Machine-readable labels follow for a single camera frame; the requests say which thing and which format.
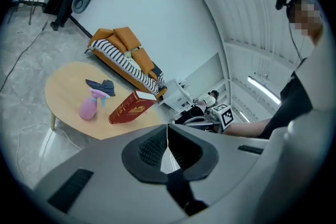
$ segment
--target ceiling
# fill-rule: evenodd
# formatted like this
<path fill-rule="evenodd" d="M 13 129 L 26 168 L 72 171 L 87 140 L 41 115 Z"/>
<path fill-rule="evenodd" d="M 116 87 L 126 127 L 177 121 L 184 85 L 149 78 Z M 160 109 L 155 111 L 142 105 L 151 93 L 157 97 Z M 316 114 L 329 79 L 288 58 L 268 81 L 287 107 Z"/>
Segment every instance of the ceiling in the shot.
<path fill-rule="evenodd" d="M 277 96 L 299 63 L 291 41 L 284 10 L 275 9 L 276 0 L 204 0 L 221 37 L 226 63 L 222 97 L 250 121 L 270 118 L 278 109 L 268 96 L 247 77 L 263 83 Z M 308 38 L 293 31 L 302 55 L 311 54 Z"/>

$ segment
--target gray marble floor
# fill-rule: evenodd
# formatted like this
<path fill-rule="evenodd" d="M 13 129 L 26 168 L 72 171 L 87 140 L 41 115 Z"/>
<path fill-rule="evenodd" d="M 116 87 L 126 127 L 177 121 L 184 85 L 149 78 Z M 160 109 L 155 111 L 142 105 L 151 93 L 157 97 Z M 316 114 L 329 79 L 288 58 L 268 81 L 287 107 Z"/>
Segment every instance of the gray marble floor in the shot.
<path fill-rule="evenodd" d="M 29 8 L 21 7 L 9 24 L 5 17 L 0 29 L 0 86 L 15 64 L 49 18 L 37 8 L 28 25 Z M 2 150 L 18 180 L 33 188 L 51 169 L 94 142 L 62 122 L 57 122 L 50 135 L 50 112 L 46 106 L 44 87 L 47 78 L 61 66 L 72 61 L 91 63 L 113 81 L 125 88 L 134 86 L 116 74 L 94 55 L 85 55 L 89 38 L 70 20 L 54 32 L 48 25 L 36 42 L 22 55 L 0 92 L 0 132 Z M 170 121 L 172 111 L 165 105 L 155 106 L 164 122 Z M 78 147 L 74 146 L 62 132 Z"/>

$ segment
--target book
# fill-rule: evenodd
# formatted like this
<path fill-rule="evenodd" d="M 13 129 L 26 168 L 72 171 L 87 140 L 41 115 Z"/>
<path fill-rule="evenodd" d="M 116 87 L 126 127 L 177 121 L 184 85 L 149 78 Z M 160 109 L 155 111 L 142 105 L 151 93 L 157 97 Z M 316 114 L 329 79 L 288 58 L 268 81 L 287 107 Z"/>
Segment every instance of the book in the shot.
<path fill-rule="evenodd" d="M 134 91 L 112 112 L 109 122 L 117 124 L 133 121 L 155 103 L 153 94 Z"/>

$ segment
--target ceiling light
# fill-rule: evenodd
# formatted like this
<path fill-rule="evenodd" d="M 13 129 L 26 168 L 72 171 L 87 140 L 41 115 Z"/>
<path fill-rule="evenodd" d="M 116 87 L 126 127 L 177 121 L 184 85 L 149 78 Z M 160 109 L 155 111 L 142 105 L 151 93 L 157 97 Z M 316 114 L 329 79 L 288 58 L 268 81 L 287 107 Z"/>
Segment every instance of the ceiling light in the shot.
<path fill-rule="evenodd" d="M 266 94 L 268 97 L 270 97 L 276 104 L 280 104 L 280 99 L 272 93 L 270 90 L 268 90 L 264 85 L 262 85 L 260 82 L 256 81 L 255 79 L 251 78 L 250 76 L 247 78 L 247 81 L 257 87 L 260 91 L 262 91 L 264 94 Z"/>
<path fill-rule="evenodd" d="M 250 122 L 250 121 L 246 118 L 246 116 L 242 113 L 242 111 L 240 111 L 240 114 L 241 114 L 242 117 L 245 119 L 245 121 Z"/>

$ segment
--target orange pillow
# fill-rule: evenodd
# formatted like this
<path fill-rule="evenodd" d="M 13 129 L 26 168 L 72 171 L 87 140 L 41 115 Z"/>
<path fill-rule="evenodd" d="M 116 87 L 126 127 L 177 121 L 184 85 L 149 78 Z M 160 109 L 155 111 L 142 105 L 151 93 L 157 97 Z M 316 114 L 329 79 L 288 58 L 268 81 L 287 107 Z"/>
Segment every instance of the orange pillow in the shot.
<path fill-rule="evenodd" d="M 148 72 L 148 76 L 157 81 L 157 75 L 152 70 Z"/>
<path fill-rule="evenodd" d="M 112 35 L 106 38 L 112 45 L 114 45 L 120 52 L 123 54 L 127 51 L 125 45 L 120 41 L 120 39 L 116 35 Z"/>
<path fill-rule="evenodd" d="M 141 46 L 137 37 L 133 34 L 129 27 L 117 28 L 114 29 L 115 34 L 121 42 L 124 43 L 128 50 L 135 49 Z"/>
<path fill-rule="evenodd" d="M 149 58 L 144 48 L 131 52 L 131 55 L 133 59 L 137 62 L 137 64 L 140 66 L 144 74 L 148 74 L 148 72 L 154 68 L 154 64 L 151 61 L 151 58 Z"/>

